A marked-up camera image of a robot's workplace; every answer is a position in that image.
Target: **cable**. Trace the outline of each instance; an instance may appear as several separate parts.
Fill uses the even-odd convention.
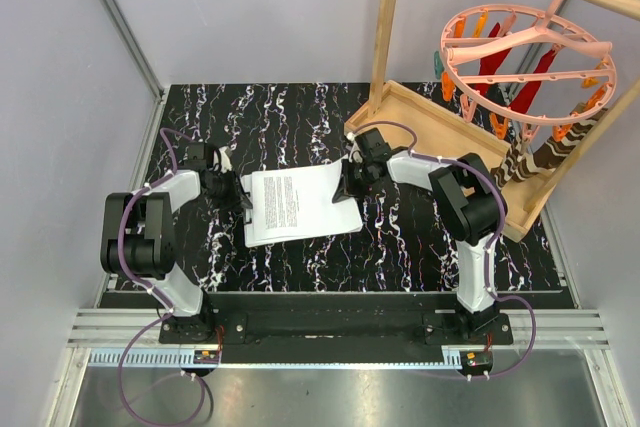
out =
[[[420,154],[418,152],[414,152],[413,148],[415,147],[415,145],[418,143],[418,135],[415,133],[415,131],[413,129],[411,129],[410,127],[407,127],[404,124],[401,124],[399,122],[393,122],[390,120],[379,120],[379,121],[375,121],[375,122],[368,122],[364,125],[361,125],[360,127],[358,127],[353,133],[357,134],[358,132],[360,132],[363,129],[366,129],[367,127],[373,127],[374,125],[390,125],[393,127],[398,127],[400,129],[403,129],[404,131],[408,132],[409,134],[411,134],[412,137],[412,141],[411,144],[409,144],[409,147],[407,147],[408,152],[409,152],[409,156],[416,158],[416,159],[420,159],[420,160],[424,160],[427,162],[438,162],[438,163],[442,163],[442,164],[446,164],[446,165],[455,165],[456,167],[461,167],[463,169],[465,169],[466,171],[468,171],[469,173],[475,175],[478,179],[480,179],[480,181],[489,189],[489,191],[491,191],[491,194],[493,195],[493,197],[496,200],[496,203],[498,204],[498,210],[500,212],[500,220],[498,221],[498,228],[496,229],[496,231],[494,232],[494,234],[491,236],[491,238],[487,241],[487,243],[485,244],[484,247],[484,284],[485,284],[485,288],[487,289],[487,292],[489,292],[489,295],[491,295],[491,297],[496,301],[496,302],[506,302],[508,300],[516,300],[518,302],[520,302],[522,305],[525,306],[525,308],[529,311],[529,315],[531,316],[531,340],[529,340],[529,345],[527,346],[527,350],[525,351],[525,353],[523,354],[523,356],[520,358],[520,360],[518,360],[515,364],[513,364],[511,367],[503,370],[502,372],[498,372],[496,374],[492,374],[491,377],[494,378],[500,378],[503,377],[511,372],[514,372],[515,370],[517,370],[523,363],[524,361],[529,357],[529,355],[531,354],[531,351],[533,350],[533,345],[535,343],[536,340],[536,316],[535,313],[533,311],[533,307],[531,307],[531,304],[524,299],[523,297],[520,297],[519,295],[506,295],[504,297],[498,297],[498,295],[496,294],[496,292],[493,291],[493,289],[491,289],[491,282],[489,280],[490,278],[490,268],[491,268],[491,249],[495,248],[495,243],[497,242],[498,238],[500,237],[500,234],[502,233],[502,229],[504,228],[504,224],[505,224],[505,220],[506,220],[506,213],[504,210],[504,205],[502,204],[502,198],[500,196],[500,192],[498,192],[498,189],[496,188],[495,184],[491,181],[491,179],[489,179],[488,177],[486,177],[484,174],[482,174],[480,171],[474,169],[473,167],[464,164],[458,160],[455,159],[448,159],[448,158],[442,158],[442,157],[433,157],[430,155],[426,155],[426,154]],[[437,377],[437,378],[442,378],[442,379],[452,379],[452,377],[442,377],[442,376],[438,376],[438,375],[430,375],[432,377]],[[460,379],[460,380],[467,380],[464,377],[455,377],[455,379]]]
[[[163,184],[167,180],[171,179],[175,175],[177,170],[178,170],[178,161],[176,159],[176,154],[175,154],[175,151],[173,150],[173,145],[171,144],[171,142],[169,142],[169,139],[168,139],[166,133],[174,134],[174,135],[176,135],[178,137],[182,137],[182,138],[187,139],[189,141],[193,141],[193,139],[191,137],[189,137],[186,134],[183,134],[182,132],[178,132],[177,130],[168,129],[168,128],[160,129],[159,135],[162,138],[162,140],[164,141],[165,145],[167,146],[167,149],[169,151],[169,157],[171,158],[171,171],[168,172],[163,177],[161,177],[160,179],[158,179],[155,182],[153,182],[152,184],[146,184],[143,188],[139,189],[137,192],[135,192],[133,194],[133,196],[131,197],[129,202],[127,202],[127,205],[124,208],[124,211],[122,213],[122,219],[120,220],[120,227],[118,229],[118,243],[117,243],[118,260],[120,262],[120,267],[122,268],[122,271],[124,272],[124,274],[134,284],[137,284],[137,285],[140,285],[140,286],[144,287],[148,294],[151,294],[151,295],[155,294],[156,298],[164,305],[164,307],[168,311],[162,317],[160,317],[158,319],[155,319],[149,325],[147,325],[146,327],[143,327],[142,330],[140,330],[140,332],[138,332],[129,341],[129,343],[127,344],[127,346],[124,349],[124,352],[122,353],[122,356],[120,357],[120,361],[118,362],[118,370],[117,370],[118,394],[120,396],[120,401],[122,402],[122,406],[124,407],[124,409],[127,411],[127,413],[131,417],[133,417],[135,420],[137,420],[141,424],[147,425],[147,426],[150,426],[150,427],[181,427],[181,426],[185,426],[185,425],[190,424],[193,421],[193,419],[195,419],[198,416],[198,414],[200,413],[200,411],[202,410],[202,406],[204,405],[205,393],[207,391],[207,385],[204,382],[204,380],[202,380],[200,377],[192,375],[191,378],[192,379],[194,379],[194,378],[197,379],[197,381],[198,381],[198,383],[200,385],[200,402],[198,403],[198,406],[196,407],[196,410],[187,419],[185,419],[185,420],[183,420],[181,422],[178,422],[178,423],[175,423],[175,424],[159,424],[159,423],[151,422],[149,420],[146,420],[146,419],[140,417],[136,413],[136,411],[133,410],[133,407],[131,407],[131,404],[127,400],[127,397],[126,397],[126,395],[124,393],[124,386],[122,384],[122,372],[123,372],[124,361],[125,361],[125,358],[127,357],[127,354],[129,353],[129,351],[133,347],[133,345],[149,329],[151,329],[152,327],[154,327],[154,326],[164,322],[165,320],[171,318],[172,315],[173,315],[173,312],[174,312],[174,308],[175,308],[175,305],[173,304],[171,299],[169,299],[162,291],[156,290],[155,286],[153,284],[151,284],[151,282],[149,282],[148,280],[145,280],[145,279],[142,279],[142,278],[138,277],[137,275],[135,275],[131,271],[131,269],[129,268],[129,265],[127,264],[127,260],[126,260],[125,254],[124,254],[124,236],[125,236],[125,233],[126,233],[127,222],[129,220],[129,216],[131,215],[133,207],[135,206],[135,203],[144,194],[149,192],[151,189],[154,189],[155,187],[158,187],[159,185]]]
[[[140,339],[140,337],[142,337],[145,332],[147,332],[149,329],[155,327],[156,325],[164,322],[165,320],[167,320],[169,317],[171,317],[171,314],[166,313],[164,314],[162,317],[160,317],[159,319],[155,319],[153,322],[151,322],[150,324],[148,324],[146,327],[143,327],[142,330],[140,330],[140,332],[138,332],[127,344],[127,346],[124,349],[124,352],[122,352],[122,356],[120,357],[120,361],[118,362],[118,394],[120,395],[120,401],[122,402],[122,406],[124,407],[124,409],[127,411],[127,413],[133,417],[135,420],[137,420],[138,422],[140,422],[141,424],[150,426],[150,427],[181,427],[181,426],[185,426],[185,425],[189,425],[193,419],[195,419],[198,414],[200,413],[200,411],[202,410],[202,407],[204,405],[204,399],[205,399],[205,393],[206,393],[206,384],[204,382],[204,380],[202,380],[200,377],[198,377],[195,374],[191,375],[191,379],[197,380],[198,383],[200,384],[200,401],[198,402],[198,406],[196,407],[196,410],[194,410],[194,412],[187,417],[185,420],[181,421],[181,422],[177,422],[174,424],[159,424],[157,422],[152,422],[150,420],[144,419],[142,417],[140,417],[138,415],[138,413],[133,410],[133,407],[131,407],[131,405],[129,404],[129,401],[127,400],[125,394],[124,394],[124,389],[122,386],[122,371],[123,371],[123,365],[124,365],[124,361],[127,357],[127,354],[129,353],[129,351],[131,350],[131,347],[133,347],[133,344],[135,344],[138,339]]]

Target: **paper sheet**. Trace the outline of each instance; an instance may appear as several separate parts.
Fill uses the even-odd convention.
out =
[[[354,199],[333,204],[340,161],[294,169],[258,171],[242,177],[253,210],[245,225],[248,247],[356,232],[362,219]]]

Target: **pink hanger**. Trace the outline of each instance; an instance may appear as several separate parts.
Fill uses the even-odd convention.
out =
[[[603,56],[611,52],[611,42],[580,42],[549,29],[547,26],[554,17],[554,14],[561,2],[562,0],[553,0],[549,5],[549,8],[544,13],[544,17],[540,21],[534,22],[534,25],[528,29],[504,37],[498,35],[498,39],[484,45],[476,45],[475,47],[448,47],[446,49],[446,58],[448,59],[448,63],[450,65],[464,64],[466,62],[472,62],[474,60],[487,57],[496,52],[517,47],[518,45],[537,42],[560,44],[563,47],[567,47],[581,54],[598,59],[601,59]],[[508,20],[511,21],[511,25],[507,25],[507,22],[505,21],[505,25],[503,25],[501,29],[501,33],[503,33],[503,35],[506,34],[506,31],[511,28],[515,21],[515,12],[513,9],[512,15]]]
[[[466,95],[463,105],[463,117],[469,119],[470,114],[477,105],[481,105],[490,111],[514,121],[529,124],[527,128],[527,136],[535,135],[537,125],[565,125],[580,122],[593,116],[602,109],[613,96],[617,84],[616,68],[613,59],[609,54],[612,44],[611,42],[598,41],[593,35],[579,27],[578,25],[555,15],[555,11],[562,0],[553,0],[546,11],[535,9],[532,7],[513,5],[513,4],[488,4],[472,7],[460,12],[447,25],[445,25],[440,39],[440,52],[443,67],[451,80]],[[472,15],[482,15],[486,12],[507,12],[511,14],[507,17],[507,21],[511,23],[515,14],[531,16],[534,22],[531,27],[520,32],[505,35],[501,38],[456,38],[452,39],[451,33],[455,24],[461,16],[469,18]],[[553,23],[562,28],[562,32],[557,32],[548,28]],[[506,34],[507,28],[501,30]],[[459,75],[458,65],[471,60],[482,59],[487,56],[495,55],[517,45],[523,45],[531,42],[549,42],[555,44],[555,49],[567,48],[584,55],[597,57],[604,62],[603,66],[593,70],[582,70],[573,72],[541,72],[533,74],[495,74],[495,75]],[[527,115],[526,113],[516,112],[500,106],[487,99],[474,87],[478,84],[496,84],[502,82],[518,82],[526,83],[531,81],[559,81],[565,79],[587,79],[589,77],[598,77],[603,81],[604,92],[602,96],[596,100],[592,109],[579,113],[578,115],[570,115],[566,117],[549,118],[546,116]]]

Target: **wooden frame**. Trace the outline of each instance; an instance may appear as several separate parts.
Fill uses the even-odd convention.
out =
[[[640,20],[640,0],[586,0],[607,10]],[[410,126],[418,134],[417,150],[430,155],[459,157],[476,152],[489,168],[500,163],[509,144],[415,92],[389,81],[384,82],[396,0],[380,0],[373,76],[369,100],[345,123],[352,131],[374,120],[395,120]],[[540,214],[560,179],[575,165],[640,95],[640,78],[608,109],[582,142],[552,173],[541,173],[524,182],[509,182],[502,193],[509,205],[504,234],[520,241]],[[408,134],[383,126],[380,128],[392,147],[408,144]]]

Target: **white wall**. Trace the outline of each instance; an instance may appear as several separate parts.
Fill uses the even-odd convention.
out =
[[[99,0],[0,0],[0,422],[42,425],[153,106]]]
[[[398,0],[388,77],[433,78],[444,24],[489,2]],[[379,0],[118,0],[164,84],[371,79]],[[517,65],[512,52],[505,67]]]
[[[570,0],[563,15],[597,38],[613,42],[612,56],[619,75],[617,94],[624,92],[640,76],[640,23],[581,0]],[[595,63],[563,51],[553,70],[592,68]],[[579,82],[545,83],[532,109],[549,116],[566,115],[577,100],[586,100],[592,91],[583,91]],[[550,205],[580,299],[584,307],[600,310],[627,395],[640,418],[638,132],[637,100],[562,180]]]

